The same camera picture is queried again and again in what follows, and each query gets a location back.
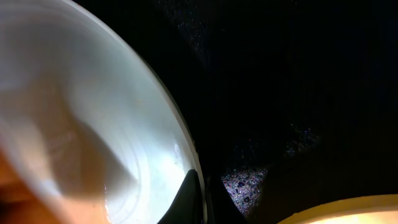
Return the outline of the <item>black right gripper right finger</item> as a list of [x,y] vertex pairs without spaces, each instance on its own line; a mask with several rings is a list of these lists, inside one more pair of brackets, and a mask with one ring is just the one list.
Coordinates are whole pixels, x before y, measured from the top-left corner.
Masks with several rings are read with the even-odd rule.
[[210,224],[246,224],[219,177],[207,178],[207,213]]

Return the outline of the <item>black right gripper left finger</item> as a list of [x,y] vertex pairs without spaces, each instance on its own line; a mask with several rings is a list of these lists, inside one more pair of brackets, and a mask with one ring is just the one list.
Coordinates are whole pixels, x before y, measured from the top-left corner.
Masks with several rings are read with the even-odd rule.
[[202,224],[203,202],[196,170],[186,174],[170,208],[158,224]]

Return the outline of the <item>light green plate top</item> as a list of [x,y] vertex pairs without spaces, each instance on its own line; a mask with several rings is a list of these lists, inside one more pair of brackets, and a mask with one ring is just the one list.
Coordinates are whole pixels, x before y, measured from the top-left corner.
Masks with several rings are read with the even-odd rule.
[[73,1],[1,2],[1,222],[158,223],[205,184],[169,91]]

